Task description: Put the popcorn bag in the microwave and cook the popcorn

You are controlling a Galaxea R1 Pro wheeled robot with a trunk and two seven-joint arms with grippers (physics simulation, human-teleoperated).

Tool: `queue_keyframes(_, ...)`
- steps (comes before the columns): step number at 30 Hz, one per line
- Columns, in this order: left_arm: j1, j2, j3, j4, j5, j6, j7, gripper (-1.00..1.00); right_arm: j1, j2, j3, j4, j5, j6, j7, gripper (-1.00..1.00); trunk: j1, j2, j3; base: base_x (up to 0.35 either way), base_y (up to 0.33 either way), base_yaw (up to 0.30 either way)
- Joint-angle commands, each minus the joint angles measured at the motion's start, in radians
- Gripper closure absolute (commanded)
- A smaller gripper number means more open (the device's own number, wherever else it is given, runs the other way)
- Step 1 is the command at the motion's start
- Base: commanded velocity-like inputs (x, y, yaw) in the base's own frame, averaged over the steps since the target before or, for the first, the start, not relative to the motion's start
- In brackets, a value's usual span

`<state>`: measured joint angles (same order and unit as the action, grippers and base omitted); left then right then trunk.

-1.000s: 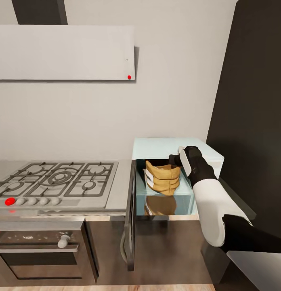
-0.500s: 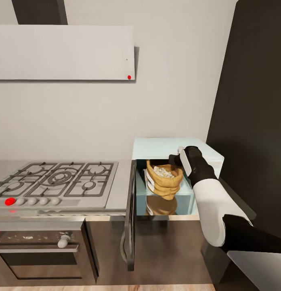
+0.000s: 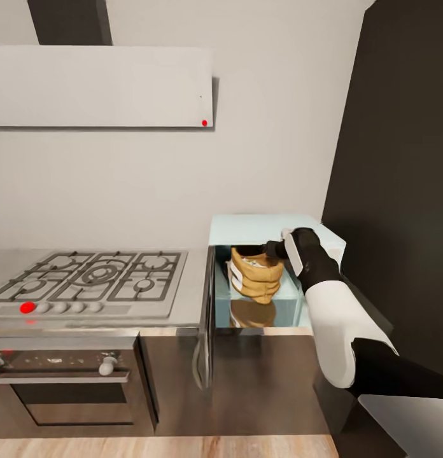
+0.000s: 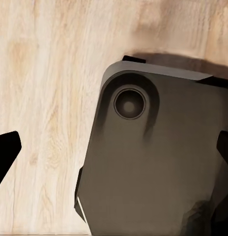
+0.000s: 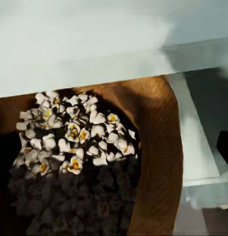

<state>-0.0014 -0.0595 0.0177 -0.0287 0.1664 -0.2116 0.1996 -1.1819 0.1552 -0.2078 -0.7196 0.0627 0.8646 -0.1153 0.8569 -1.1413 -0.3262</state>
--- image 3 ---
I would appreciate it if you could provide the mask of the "microwave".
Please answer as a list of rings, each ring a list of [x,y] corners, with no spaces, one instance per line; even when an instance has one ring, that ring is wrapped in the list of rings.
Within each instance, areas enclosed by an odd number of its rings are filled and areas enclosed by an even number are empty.
[[[231,283],[231,245],[262,245],[281,241],[283,228],[309,227],[328,255],[341,265],[345,242],[308,214],[214,214],[211,217],[206,274],[200,314],[199,343],[193,357],[193,376],[203,403],[213,400],[214,308],[216,297],[243,297]],[[274,297],[304,297],[290,259]]]

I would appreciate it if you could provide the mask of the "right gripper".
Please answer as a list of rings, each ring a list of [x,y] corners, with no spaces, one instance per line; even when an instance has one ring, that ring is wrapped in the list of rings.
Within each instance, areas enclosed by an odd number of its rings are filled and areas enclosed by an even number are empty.
[[[285,253],[283,252],[281,245],[283,244],[282,241],[271,241],[268,240],[266,244],[262,244],[262,253],[266,253],[268,256],[272,256],[275,258],[281,259],[290,259]]]

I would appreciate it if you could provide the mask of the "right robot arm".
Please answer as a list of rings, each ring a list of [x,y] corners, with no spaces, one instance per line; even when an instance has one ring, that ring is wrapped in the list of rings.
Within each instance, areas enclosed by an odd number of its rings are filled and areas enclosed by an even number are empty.
[[[324,376],[348,390],[409,458],[443,458],[443,375],[399,357],[312,228],[283,228],[262,253],[290,259]]]

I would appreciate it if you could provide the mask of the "popcorn bag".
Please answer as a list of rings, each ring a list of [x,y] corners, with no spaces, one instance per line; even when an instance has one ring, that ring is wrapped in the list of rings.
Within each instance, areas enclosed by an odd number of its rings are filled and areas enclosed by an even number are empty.
[[[268,256],[261,250],[262,245],[231,245],[231,283],[243,296],[267,304],[281,288],[279,280],[286,259]],[[254,262],[257,265],[250,264]]]

